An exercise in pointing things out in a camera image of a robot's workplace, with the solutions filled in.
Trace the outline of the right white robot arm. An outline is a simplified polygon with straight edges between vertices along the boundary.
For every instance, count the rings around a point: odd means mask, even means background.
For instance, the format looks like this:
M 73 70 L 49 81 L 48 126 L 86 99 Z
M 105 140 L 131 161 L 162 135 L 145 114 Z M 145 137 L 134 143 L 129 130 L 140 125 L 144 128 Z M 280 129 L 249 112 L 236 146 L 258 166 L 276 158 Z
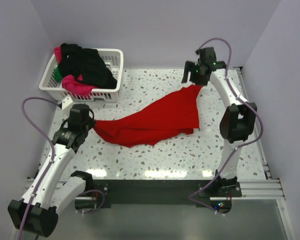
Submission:
M 238 162 L 242 147 L 248 145 L 248 138 L 254 131 L 257 106 L 249 103 L 236 88 L 228 74 L 228 66 L 218 61 L 213 47 L 196 50 L 197 62 L 186 61 L 182 82 L 190 81 L 195 85 L 212 84 L 219 94 L 225 112 L 219 124 L 223 138 L 223 150 L 219 167 L 214 178 L 190 197 L 201 192 L 225 196 L 237 184 Z

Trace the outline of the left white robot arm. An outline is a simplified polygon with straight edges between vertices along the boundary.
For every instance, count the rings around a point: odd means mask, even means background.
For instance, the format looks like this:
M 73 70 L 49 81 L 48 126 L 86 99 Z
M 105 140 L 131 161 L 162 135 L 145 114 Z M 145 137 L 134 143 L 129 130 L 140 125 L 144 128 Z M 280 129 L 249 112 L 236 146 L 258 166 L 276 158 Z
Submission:
M 18 237 L 23 231 L 48 237 L 59 220 L 59 215 L 78 195 L 89 196 L 94 190 L 90 173 L 76 170 L 67 182 L 57 189 L 63 172 L 85 142 L 96 121 L 86 104 L 74 104 L 69 117 L 62 122 L 50 141 L 50 152 L 28 190 L 20 200 L 12 200 L 8 213 Z

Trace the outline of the red t shirt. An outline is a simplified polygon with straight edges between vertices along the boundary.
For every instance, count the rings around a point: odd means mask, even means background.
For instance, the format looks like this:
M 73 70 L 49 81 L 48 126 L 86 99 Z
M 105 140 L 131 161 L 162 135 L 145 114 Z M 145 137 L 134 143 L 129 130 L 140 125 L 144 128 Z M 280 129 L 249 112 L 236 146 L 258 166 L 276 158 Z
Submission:
M 197 97 L 201 89 L 200 85 L 183 87 L 132 115 L 98 120 L 93 129 L 104 141 L 128 148 L 193 134 L 200 127 Z

